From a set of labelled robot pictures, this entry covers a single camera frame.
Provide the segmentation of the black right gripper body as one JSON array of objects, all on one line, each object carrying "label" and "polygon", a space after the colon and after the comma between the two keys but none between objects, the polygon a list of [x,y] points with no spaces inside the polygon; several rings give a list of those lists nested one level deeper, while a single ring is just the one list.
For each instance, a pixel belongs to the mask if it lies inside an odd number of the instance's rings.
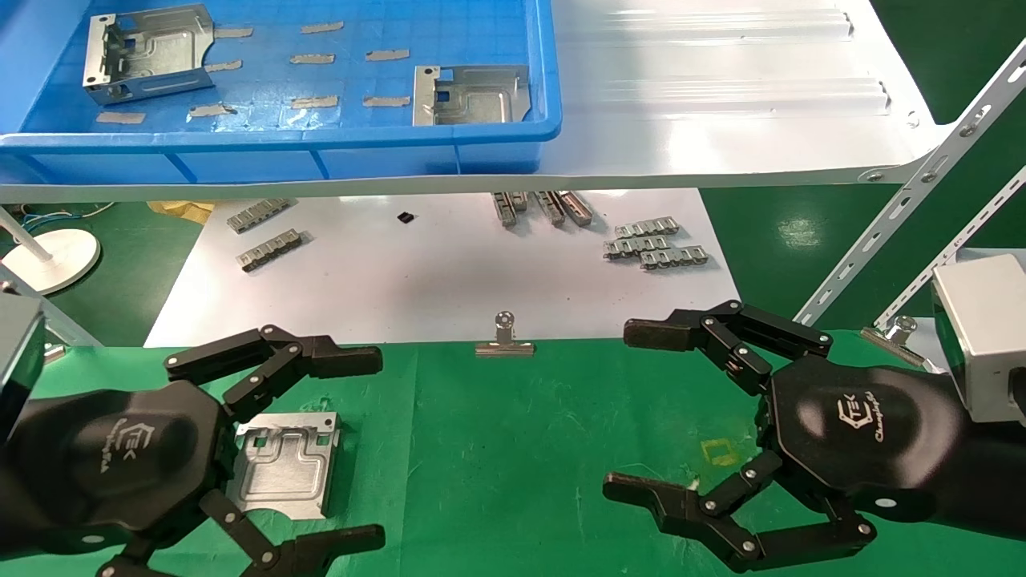
[{"label": "black right gripper body", "polygon": [[939,482],[966,423],[945,377],[803,357],[774,373],[766,408],[776,479],[810,509],[843,501],[897,522],[941,511]]}]

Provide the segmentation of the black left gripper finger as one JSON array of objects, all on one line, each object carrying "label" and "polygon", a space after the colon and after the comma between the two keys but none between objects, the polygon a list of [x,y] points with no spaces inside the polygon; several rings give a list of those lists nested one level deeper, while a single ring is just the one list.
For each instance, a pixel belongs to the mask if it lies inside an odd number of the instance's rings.
[{"label": "black left gripper finger", "polygon": [[199,345],[165,359],[169,381],[195,386],[245,373],[221,397],[228,419],[246,423],[282,397],[304,377],[359,377],[382,370],[374,346],[342,348],[330,336],[298,337],[275,325],[250,329]]},{"label": "black left gripper finger", "polygon": [[218,489],[203,495],[199,508],[249,557],[242,576],[326,576],[337,557],[377,551],[386,544],[384,528],[371,523],[300,535],[274,545]]}]

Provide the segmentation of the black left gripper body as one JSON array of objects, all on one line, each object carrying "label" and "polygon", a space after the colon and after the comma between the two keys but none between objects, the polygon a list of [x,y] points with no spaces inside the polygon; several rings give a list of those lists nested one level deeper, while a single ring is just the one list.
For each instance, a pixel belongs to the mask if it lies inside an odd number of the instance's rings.
[{"label": "black left gripper body", "polygon": [[184,381],[31,399],[2,447],[3,554],[172,547],[226,488],[234,436],[223,406]]}]

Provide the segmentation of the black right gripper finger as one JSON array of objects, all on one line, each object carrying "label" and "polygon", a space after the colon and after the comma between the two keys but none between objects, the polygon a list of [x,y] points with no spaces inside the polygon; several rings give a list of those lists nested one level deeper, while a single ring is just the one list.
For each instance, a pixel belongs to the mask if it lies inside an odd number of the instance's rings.
[{"label": "black right gripper finger", "polygon": [[773,369],[759,353],[764,349],[795,361],[827,357],[828,333],[799,324],[741,301],[706,310],[675,309],[665,319],[628,319],[627,347],[673,352],[699,351],[751,397],[770,394]]},{"label": "black right gripper finger", "polygon": [[756,572],[835,561],[858,554],[876,529],[844,499],[819,495],[826,521],[753,533],[733,512],[758,496],[784,468],[765,450],[707,495],[675,483],[611,472],[602,482],[606,499],[652,512],[660,533],[700,542],[733,572]]}]

